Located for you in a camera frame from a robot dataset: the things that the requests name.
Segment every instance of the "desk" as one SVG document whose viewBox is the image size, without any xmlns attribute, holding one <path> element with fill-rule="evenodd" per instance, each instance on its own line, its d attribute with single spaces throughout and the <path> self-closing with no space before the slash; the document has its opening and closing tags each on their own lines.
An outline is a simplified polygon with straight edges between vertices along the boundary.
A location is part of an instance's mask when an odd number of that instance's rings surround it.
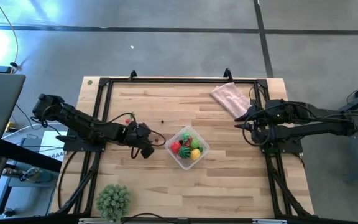
<svg viewBox="0 0 358 224">
<path fill-rule="evenodd" d="M 84 77 L 78 110 L 93 114 L 99 79 Z M 287 100 L 283 79 L 271 78 L 267 82 L 271 99 Z M 217 84 L 212 83 L 115 83 L 107 120 L 133 111 L 138 122 L 145 122 L 167 139 L 190 125 L 209 144 L 210 152 L 193 168 L 183 170 L 164 147 L 156 147 L 148 159 L 142 156 L 131 159 L 128 147 L 108 143 L 100 160 L 95 198 L 106 185 L 122 184 L 132 194 L 128 216 L 152 212 L 163 217 L 274 217 L 265 157 L 259 148 L 244 141 L 241 131 L 234 127 L 233 117 L 210 97 L 215 86 Z M 249 96 L 252 85 L 238 84 L 237 87 Z M 106 92 L 103 94 L 101 105 L 104 105 Z M 291 154 L 282 157 L 289 189 L 302 206 L 313 213 L 299 158 Z M 77 153 L 67 167 L 62 182 L 62 203 L 78 185 L 83 158 L 83 152 Z M 87 196 L 88 188 L 84 191 L 81 211 Z M 279 192 L 278 196 L 283 210 L 282 194 Z M 56 210 L 55 194 L 51 212 Z M 100 216 L 95 203 L 91 215 Z"/>
</svg>

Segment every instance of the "toy fruit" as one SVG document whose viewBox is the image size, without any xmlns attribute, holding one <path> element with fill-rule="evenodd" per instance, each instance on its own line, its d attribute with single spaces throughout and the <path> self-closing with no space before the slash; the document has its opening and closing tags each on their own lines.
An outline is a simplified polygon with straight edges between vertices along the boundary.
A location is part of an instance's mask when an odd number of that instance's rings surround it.
<svg viewBox="0 0 358 224">
<path fill-rule="evenodd" d="M 190 138 L 190 135 L 185 133 L 185 134 L 183 134 L 182 138 L 184 141 L 187 141 Z"/>
<path fill-rule="evenodd" d="M 198 142 L 198 140 L 193 140 L 193 141 L 191 142 L 190 146 L 191 146 L 193 149 L 197 149 L 197 148 L 199 148 L 200 143 Z"/>
<path fill-rule="evenodd" d="M 193 159 L 193 160 L 196 160 L 196 159 L 198 159 L 200 157 L 200 155 L 201 155 L 200 150 L 194 149 L 194 150 L 192 150 L 192 152 L 190 154 L 190 158 Z"/>
<path fill-rule="evenodd" d="M 183 146 L 180 150 L 179 150 L 179 156 L 183 159 L 189 158 L 191 151 L 189 147 Z"/>
<path fill-rule="evenodd" d="M 179 142 L 173 142 L 171 144 L 171 150 L 173 153 L 178 153 L 180 148 L 181 148 L 181 145 Z"/>
</svg>

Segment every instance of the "succulent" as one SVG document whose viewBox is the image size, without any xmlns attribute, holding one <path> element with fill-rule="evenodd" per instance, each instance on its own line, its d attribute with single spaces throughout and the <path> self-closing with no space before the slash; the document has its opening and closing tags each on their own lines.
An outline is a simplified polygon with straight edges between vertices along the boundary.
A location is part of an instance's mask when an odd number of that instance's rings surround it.
<svg viewBox="0 0 358 224">
<path fill-rule="evenodd" d="M 129 213 L 129 192 L 126 186 L 109 184 L 96 199 L 96 208 L 101 217 L 111 221 L 119 222 Z"/>
<path fill-rule="evenodd" d="M 187 146 L 183 146 L 180 150 L 179 150 L 179 156 L 183 159 L 189 158 L 191 154 L 190 148 Z"/>
</svg>

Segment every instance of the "green plant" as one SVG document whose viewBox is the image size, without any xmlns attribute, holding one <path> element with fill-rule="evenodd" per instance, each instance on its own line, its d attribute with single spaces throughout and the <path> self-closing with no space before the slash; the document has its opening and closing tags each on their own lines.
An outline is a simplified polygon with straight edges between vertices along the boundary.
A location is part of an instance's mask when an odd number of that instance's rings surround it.
<svg viewBox="0 0 358 224">
<path fill-rule="evenodd" d="M 129 192 L 126 186 L 109 184 L 96 199 L 96 208 L 100 211 L 102 218 L 115 222 L 129 213 Z"/>
</svg>

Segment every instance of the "yellow toy fruit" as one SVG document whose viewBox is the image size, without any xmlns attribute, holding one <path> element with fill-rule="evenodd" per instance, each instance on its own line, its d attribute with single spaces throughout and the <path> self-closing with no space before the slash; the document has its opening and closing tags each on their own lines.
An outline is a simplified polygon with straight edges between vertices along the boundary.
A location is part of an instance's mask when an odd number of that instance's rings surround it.
<svg viewBox="0 0 358 224">
<path fill-rule="evenodd" d="M 200 150 L 194 149 L 194 150 L 192 150 L 192 152 L 190 154 L 190 158 L 193 159 L 193 160 L 196 160 L 196 159 L 198 159 L 200 157 L 200 155 L 201 155 Z"/>
</svg>

